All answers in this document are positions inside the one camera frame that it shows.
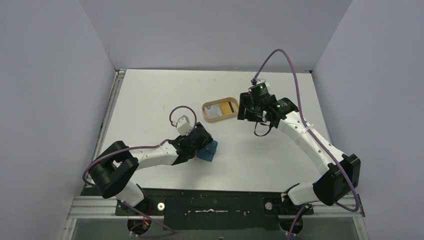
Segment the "teal leather card holder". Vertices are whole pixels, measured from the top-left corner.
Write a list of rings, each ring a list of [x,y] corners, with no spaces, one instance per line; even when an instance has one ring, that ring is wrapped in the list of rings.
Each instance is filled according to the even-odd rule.
[[[212,142],[207,144],[204,148],[198,150],[195,156],[201,160],[212,162],[216,154],[217,147],[218,147],[218,142],[216,140],[213,140]]]

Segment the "beige oval plastic tray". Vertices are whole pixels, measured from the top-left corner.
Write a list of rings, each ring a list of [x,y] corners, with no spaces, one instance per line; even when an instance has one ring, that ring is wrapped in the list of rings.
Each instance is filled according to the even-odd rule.
[[[239,102],[235,98],[226,97],[205,102],[201,110],[204,120],[208,123],[214,123],[236,117],[239,106]]]

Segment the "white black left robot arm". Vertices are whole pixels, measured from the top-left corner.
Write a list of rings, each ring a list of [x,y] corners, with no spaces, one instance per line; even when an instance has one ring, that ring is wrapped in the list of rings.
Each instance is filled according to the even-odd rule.
[[[155,166],[174,166],[193,158],[212,161],[218,143],[198,122],[186,135],[165,139],[157,145],[126,145],[114,142],[84,170],[83,181],[96,187],[103,198],[111,197],[128,204],[136,215],[147,211],[149,200],[142,188],[131,181],[138,170]]]

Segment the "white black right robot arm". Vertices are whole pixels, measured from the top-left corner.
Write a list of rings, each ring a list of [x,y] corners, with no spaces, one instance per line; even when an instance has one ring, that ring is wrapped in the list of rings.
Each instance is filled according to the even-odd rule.
[[[361,161],[334,147],[312,124],[303,122],[299,108],[288,98],[277,99],[265,83],[256,84],[239,96],[237,119],[269,124],[286,134],[309,157],[320,178],[311,183],[296,184],[285,191],[282,209],[295,213],[303,204],[322,202],[336,204],[359,183]]]

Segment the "grey VIP card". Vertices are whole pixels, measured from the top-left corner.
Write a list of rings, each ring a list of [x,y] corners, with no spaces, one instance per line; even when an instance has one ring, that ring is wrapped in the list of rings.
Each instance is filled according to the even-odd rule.
[[[205,113],[208,118],[217,118],[222,116],[220,104],[208,105],[205,107]]]

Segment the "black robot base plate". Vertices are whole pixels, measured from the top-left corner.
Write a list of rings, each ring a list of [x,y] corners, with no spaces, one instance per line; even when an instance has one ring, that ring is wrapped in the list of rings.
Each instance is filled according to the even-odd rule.
[[[138,210],[175,231],[289,230],[301,209],[278,192],[147,188],[148,206]]]

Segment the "aluminium frame rail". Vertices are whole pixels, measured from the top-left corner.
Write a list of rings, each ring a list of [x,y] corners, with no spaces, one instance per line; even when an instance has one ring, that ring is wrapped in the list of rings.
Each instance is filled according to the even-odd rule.
[[[93,156],[91,158],[92,161],[95,159],[95,157],[97,157],[100,154],[100,150],[103,146],[105,135],[106,135],[106,132],[107,132],[108,127],[109,127],[111,115],[112,115],[114,106],[116,104],[116,99],[119,95],[119,91],[120,91],[123,79],[125,77],[126,71],[127,71],[126,69],[117,69],[115,71],[115,77],[114,77],[114,80],[112,81],[110,93],[109,93],[108,98],[107,98],[106,109],[105,109],[105,112],[104,112],[104,115],[103,115],[103,119],[101,121],[99,133],[98,133],[96,144],[95,144],[94,153],[93,153]],[[77,223],[77,218],[72,217],[71,212],[73,210],[74,201],[76,200],[77,197],[79,197],[81,195],[81,193],[83,192],[85,187],[86,187],[86,184],[83,185],[81,192],[78,193],[74,197],[74,199],[72,200],[69,212],[66,216],[65,225],[63,227],[63,231],[62,231],[60,240],[72,240],[73,239],[73,234],[74,234],[75,226],[76,226],[76,223]]]

